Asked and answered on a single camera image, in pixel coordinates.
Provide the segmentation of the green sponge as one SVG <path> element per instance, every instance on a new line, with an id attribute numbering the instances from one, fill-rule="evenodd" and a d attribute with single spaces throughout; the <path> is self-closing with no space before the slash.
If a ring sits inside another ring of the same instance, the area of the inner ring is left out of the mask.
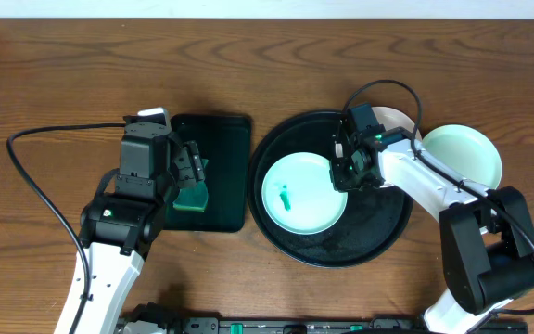
<path id="1" fill-rule="evenodd" d="M 181 212 L 204 212 L 208 201 L 209 191 L 205 180 L 201 180 L 194 187 L 182 188 L 172 207 Z"/>

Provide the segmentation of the mint green plate front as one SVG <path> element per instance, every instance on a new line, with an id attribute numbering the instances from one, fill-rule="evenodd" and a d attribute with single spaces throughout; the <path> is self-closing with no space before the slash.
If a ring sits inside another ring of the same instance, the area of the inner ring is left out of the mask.
<path id="1" fill-rule="evenodd" d="M 269 168 L 261 184 L 261 201 L 279 227 L 298 235 L 312 235 L 339 220 L 348 195 L 334 189 L 328 159 L 298 152 L 284 156 Z"/>

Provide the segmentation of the mint green plate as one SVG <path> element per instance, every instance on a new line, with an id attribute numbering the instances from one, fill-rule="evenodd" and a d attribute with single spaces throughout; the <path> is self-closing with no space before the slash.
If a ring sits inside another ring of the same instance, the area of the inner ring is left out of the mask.
<path id="1" fill-rule="evenodd" d="M 502 180 L 502 159 L 493 143 L 478 130 L 443 125 L 423 138 L 424 148 L 460 175 L 496 189 Z"/>
<path id="2" fill-rule="evenodd" d="M 298 235 L 312 235 L 339 220 L 348 195 L 334 189 L 328 159 L 298 152 L 284 156 L 269 168 L 261 184 L 261 201 L 279 227 Z"/>

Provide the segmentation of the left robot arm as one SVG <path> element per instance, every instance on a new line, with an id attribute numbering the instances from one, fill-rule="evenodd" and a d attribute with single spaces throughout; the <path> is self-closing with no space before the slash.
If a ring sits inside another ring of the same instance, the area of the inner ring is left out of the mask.
<path id="1" fill-rule="evenodd" d="M 73 281 L 57 333 L 112 333 L 168 209 L 204 212 L 205 159 L 194 141 L 121 143 L 118 168 L 100 180 L 83 209 Z"/>

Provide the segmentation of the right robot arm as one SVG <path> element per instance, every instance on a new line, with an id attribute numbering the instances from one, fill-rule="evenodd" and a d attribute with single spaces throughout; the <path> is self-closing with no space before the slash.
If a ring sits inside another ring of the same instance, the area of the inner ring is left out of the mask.
<path id="1" fill-rule="evenodd" d="M 435 333 L 472 333 L 534 289 L 534 227 L 523 195 L 463 177 L 406 129 L 368 126 L 333 137 L 340 192 L 390 183 L 438 223 L 446 290 L 423 315 Z M 534 308 L 525 311 L 534 315 Z"/>

